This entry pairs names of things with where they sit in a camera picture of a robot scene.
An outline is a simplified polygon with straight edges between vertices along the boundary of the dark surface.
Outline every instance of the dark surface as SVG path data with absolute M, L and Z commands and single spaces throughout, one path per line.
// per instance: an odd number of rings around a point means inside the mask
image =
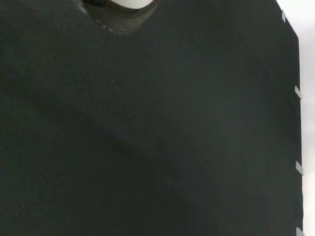
M 295 235 L 298 55 L 273 0 L 2 0 L 0 235 Z

